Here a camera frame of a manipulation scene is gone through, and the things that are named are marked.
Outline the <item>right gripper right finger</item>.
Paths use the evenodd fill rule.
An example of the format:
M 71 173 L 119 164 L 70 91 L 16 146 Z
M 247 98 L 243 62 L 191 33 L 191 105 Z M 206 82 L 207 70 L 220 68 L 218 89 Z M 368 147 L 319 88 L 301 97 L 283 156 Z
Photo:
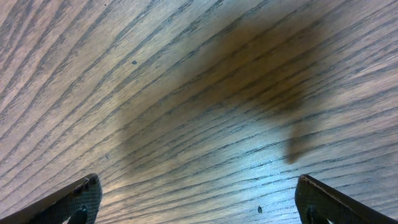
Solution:
M 301 222 L 305 224 L 397 224 L 397 220 L 306 174 L 298 178 L 295 205 Z

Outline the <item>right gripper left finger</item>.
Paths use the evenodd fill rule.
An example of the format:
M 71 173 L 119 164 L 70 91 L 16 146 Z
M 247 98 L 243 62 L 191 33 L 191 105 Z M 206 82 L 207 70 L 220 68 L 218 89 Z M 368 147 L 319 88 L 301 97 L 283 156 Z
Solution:
M 102 199 L 97 174 L 88 174 L 74 183 L 1 219 L 2 224 L 94 223 Z

